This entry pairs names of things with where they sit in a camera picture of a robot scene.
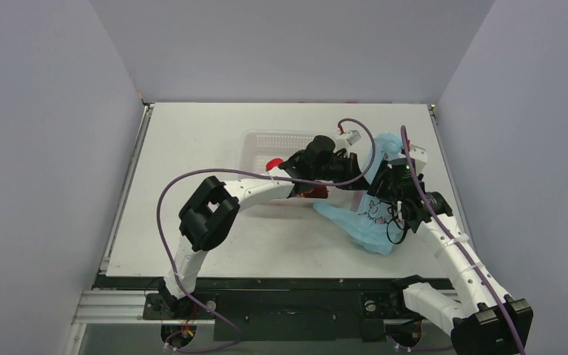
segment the purple cable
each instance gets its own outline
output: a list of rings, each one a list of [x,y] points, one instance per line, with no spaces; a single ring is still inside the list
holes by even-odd
[[[156,219],[156,222],[158,223],[158,232],[160,233],[160,239],[162,239],[162,244],[164,245],[164,250],[166,251],[166,256],[169,257],[169,261],[171,262],[171,267],[173,269],[173,274],[175,276],[175,282],[177,283],[177,286],[179,286],[180,290],[182,290],[182,292],[186,295],[186,297],[188,297],[192,302],[194,302],[196,305],[200,306],[201,308],[205,309],[206,311],[208,311],[209,313],[211,313],[212,315],[214,315],[218,319],[224,321],[226,324],[231,326],[235,331],[237,331],[238,334],[241,334],[242,331],[231,320],[225,318],[223,315],[221,315],[221,314],[217,313],[216,311],[210,309],[210,307],[208,307],[207,305],[203,304],[200,300],[195,298],[195,296],[193,296],[190,292],[188,292],[186,287],[184,287],[183,283],[181,282],[181,280],[178,276],[178,270],[177,270],[178,267],[175,265],[175,259],[173,258],[173,253],[171,253],[171,249],[169,248],[169,244],[166,242],[166,237],[164,237],[164,232],[162,231],[162,220],[161,220],[161,217],[160,217],[160,212],[162,210],[162,201],[164,200],[164,196],[166,196],[166,193],[178,181],[185,179],[187,177],[190,177],[192,175],[207,174],[207,173],[212,173],[212,172],[230,172],[232,174],[247,175],[247,176],[250,176],[252,178],[263,179],[263,180],[290,181],[292,183],[307,183],[307,184],[310,184],[310,185],[318,185],[318,186],[344,186],[344,185],[348,185],[350,183],[353,183],[353,182],[359,180],[360,178],[364,178],[365,174],[369,171],[369,169],[371,169],[371,165],[373,164],[373,159],[376,157],[376,142],[373,139],[373,135],[371,134],[371,131],[369,130],[369,128],[367,128],[362,122],[360,122],[360,121],[358,121],[354,118],[343,118],[342,120],[340,120],[338,122],[338,125],[340,126],[340,124],[342,124],[343,122],[354,122],[355,124],[359,125],[362,129],[365,130],[365,132],[369,136],[369,139],[371,140],[371,159],[369,160],[369,164],[365,168],[365,171],[363,171],[362,173],[360,173],[360,175],[356,176],[355,178],[353,178],[351,180],[347,180],[347,181],[344,181],[342,183],[322,183],[322,182],[319,182],[319,181],[295,179],[295,178],[292,178],[292,177],[289,178],[289,177],[260,175],[260,174],[256,174],[256,173],[253,173],[253,172],[245,172],[243,170],[236,170],[236,169],[223,169],[223,168],[220,168],[220,169],[201,169],[201,170],[195,170],[193,172],[187,172],[186,174],[183,174],[183,175],[176,177],[175,179],[171,180],[171,182],[168,185],[166,185],[164,190],[162,190],[162,193],[160,193],[160,198],[158,198],[158,206],[155,210],[155,219]],[[171,339],[173,339],[173,337],[177,336],[180,333],[181,333],[180,331],[176,331],[175,333],[169,335],[166,338],[165,343],[169,344]],[[218,345],[218,346],[215,346],[213,348],[206,348],[206,349],[200,349],[200,350],[188,350],[188,349],[177,348],[177,351],[179,351],[181,353],[191,353],[191,354],[208,353],[210,351],[216,351],[216,350],[228,348],[230,346],[238,344],[239,342],[240,342],[240,339],[235,340],[233,342],[229,342],[227,344]]]
[[[400,349],[404,349],[404,350],[410,349],[409,352],[411,352],[411,353],[431,353],[431,352],[435,352],[435,351],[449,351],[449,350],[454,349],[454,347],[452,345],[443,346],[443,347],[440,347],[440,348],[411,348],[411,347],[403,346],[403,345],[399,344],[390,335],[388,336],[388,339],[390,339],[391,342],[394,342]]]
[[[408,151],[407,142],[408,142],[408,135],[406,134],[406,126],[402,126],[402,145],[404,147],[404,153],[406,154],[406,160],[408,161],[408,166],[410,167],[410,176],[413,178],[413,181],[415,182],[415,187],[417,188],[417,192],[419,193],[419,196],[421,197],[423,203],[425,204],[427,211],[430,212],[430,215],[432,216],[432,218],[434,218],[434,220],[439,225],[439,227],[441,227],[445,235],[447,235],[447,237],[449,237],[451,240],[454,240],[455,237],[453,236],[452,232],[449,229],[447,229],[445,224],[443,224],[443,222],[441,222],[441,220],[439,219],[439,216],[436,215],[434,209],[430,205],[430,202],[425,197],[425,193],[423,192],[421,186],[419,185],[419,179],[417,179],[417,174],[415,172],[415,166],[413,164],[413,160],[410,159],[410,153]],[[461,243],[456,243],[456,246],[458,246],[464,257],[467,258],[469,264],[471,266],[476,266],[476,262],[467,252],[467,249]],[[504,316],[504,319],[506,320],[506,323],[508,323],[508,328],[510,329],[510,333],[513,335],[513,339],[515,340],[517,349],[519,349],[519,353],[521,355],[526,355],[526,350],[524,349],[524,345],[521,343],[521,338],[519,337],[517,328],[515,328],[515,323],[513,323],[513,320],[510,319],[510,314],[508,314],[506,307],[504,307],[504,303],[500,300],[497,293],[493,289],[493,286],[491,285],[487,277],[485,277],[485,275],[482,273],[482,270],[480,270],[479,267],[475,267],[474,270],[476,271],[478,277],[480,277],[480,280],[482,280],[484,285],[487,286],[487,289],[491,293],[491,296],[493,296],[493,299],[497,302],[499,309],[502,315]]]

